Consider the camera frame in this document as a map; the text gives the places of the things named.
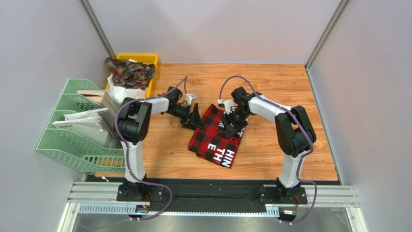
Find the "multicolour plaid shirt in bin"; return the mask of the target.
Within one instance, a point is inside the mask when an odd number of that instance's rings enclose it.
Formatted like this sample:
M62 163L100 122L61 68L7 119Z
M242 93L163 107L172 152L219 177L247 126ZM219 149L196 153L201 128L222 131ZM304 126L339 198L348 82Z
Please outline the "multicolour plaid shirt in bin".
M105 63L113 75L115 86L144 89L155 76L155 64L133 62L128 59L106 58Z

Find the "yellow plastic bin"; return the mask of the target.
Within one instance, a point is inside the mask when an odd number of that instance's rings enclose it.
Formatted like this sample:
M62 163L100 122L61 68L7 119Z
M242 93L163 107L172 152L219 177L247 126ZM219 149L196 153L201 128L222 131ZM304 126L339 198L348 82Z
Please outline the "yellow plastic bin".
M151 95L160 73L156 54L119 54L104 60L110 75L106 90L116 102L124 98L144 98Z

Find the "aluminium rail frame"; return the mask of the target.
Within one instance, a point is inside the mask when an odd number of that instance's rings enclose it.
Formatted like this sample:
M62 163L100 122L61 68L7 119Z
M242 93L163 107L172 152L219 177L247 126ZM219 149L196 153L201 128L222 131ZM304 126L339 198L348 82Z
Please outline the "aluminium rail frame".
M121 203L108 182L74 182L59 225L61 232L225 231L365 232L366 223L352 186L329 182L309 188L309 204L267 204L262 213L193 213L151 210L144 202Z

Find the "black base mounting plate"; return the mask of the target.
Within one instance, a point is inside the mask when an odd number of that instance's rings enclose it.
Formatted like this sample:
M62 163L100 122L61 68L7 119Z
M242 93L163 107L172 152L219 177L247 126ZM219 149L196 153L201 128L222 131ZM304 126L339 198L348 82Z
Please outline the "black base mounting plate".
M149 184L109 179L118 202L144 202L151 210L193 213L262 213L267 204L309 204L309 188L325 187L329 181L302 183L284 194L275 180L149 178Z

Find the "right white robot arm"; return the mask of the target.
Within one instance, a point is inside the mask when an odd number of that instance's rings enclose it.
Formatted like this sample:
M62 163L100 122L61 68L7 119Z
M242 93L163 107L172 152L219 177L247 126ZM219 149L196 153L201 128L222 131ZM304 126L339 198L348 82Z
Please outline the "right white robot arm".
M260 93L247 93L243 87L232 92L231 100L218 100L225 109L221 116L226 139L247 126L250 115L260 115L276 126L279 146L284 153L282 169L276 180L276 197L281 202L294 200L300 188L300 173L306 155L313 151L316 134L304 107L290 107L272 101Z

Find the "green plastic file rack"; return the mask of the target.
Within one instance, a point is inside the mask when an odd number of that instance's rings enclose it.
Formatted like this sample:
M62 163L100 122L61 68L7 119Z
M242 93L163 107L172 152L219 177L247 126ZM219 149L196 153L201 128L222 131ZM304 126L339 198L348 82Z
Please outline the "green plastic file rack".
M98 90L88 79L69 79L59 97L36 151L78 172L124 173L123 149L105 148L72 131L52 124L66 114L97 109L98 105L78 94L79 90Z

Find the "brown book in rack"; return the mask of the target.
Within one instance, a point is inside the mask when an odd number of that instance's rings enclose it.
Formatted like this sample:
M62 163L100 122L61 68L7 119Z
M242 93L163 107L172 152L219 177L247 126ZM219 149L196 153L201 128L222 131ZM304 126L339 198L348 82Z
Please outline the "brown book in rack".
M78 90L77 94L86 97L91 102L103 106L104 105L104 95L107 93L106 90Z

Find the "papers in file rack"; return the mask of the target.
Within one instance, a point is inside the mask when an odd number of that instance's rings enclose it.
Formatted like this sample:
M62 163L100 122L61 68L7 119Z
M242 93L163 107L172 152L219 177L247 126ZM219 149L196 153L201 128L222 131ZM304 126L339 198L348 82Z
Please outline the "papers in file rack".
M64 120L52 122L56 129L69 130L105 148L120 148L114 132L114 117L108 108L65 114Z

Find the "red black plaid shirt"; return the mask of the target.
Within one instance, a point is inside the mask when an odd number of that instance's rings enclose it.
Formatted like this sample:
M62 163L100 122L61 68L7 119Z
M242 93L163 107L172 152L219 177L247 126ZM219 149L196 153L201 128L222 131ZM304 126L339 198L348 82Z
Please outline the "red black plaid shirt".
M221 167L231 168L240 146L245 129L225 138L220 134L225 133L221 116L225 111L211 104L202 116L205 128L197 128L189 141L188 150L197 157L203 158Z

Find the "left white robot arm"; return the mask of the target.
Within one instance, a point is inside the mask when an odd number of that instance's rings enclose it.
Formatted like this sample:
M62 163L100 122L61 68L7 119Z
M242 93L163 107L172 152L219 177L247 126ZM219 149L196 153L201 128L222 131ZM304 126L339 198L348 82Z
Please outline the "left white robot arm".
M196 94L182 93L177 87L169 87L167 93L147 99L126 98L115 117L114 129L118 133L123 150L126 171L118 188L118 201L142 200L148 195L147 173L143 161L143 144L148 134L152 115L170 114L180 119L183 128L203 129L198 104L193 103Z

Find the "white cloth in bin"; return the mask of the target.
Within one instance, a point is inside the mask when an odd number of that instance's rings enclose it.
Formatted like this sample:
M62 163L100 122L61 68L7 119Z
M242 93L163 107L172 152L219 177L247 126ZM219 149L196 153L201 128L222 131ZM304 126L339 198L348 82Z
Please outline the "white cloth in bin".
M108 87L106 91L112 100L116 103L122 103L125 98L140 99L145 98L148 92L148 87L144 89L131 89L122 86L115 86L113 82L113 75L111 74L108 78Z

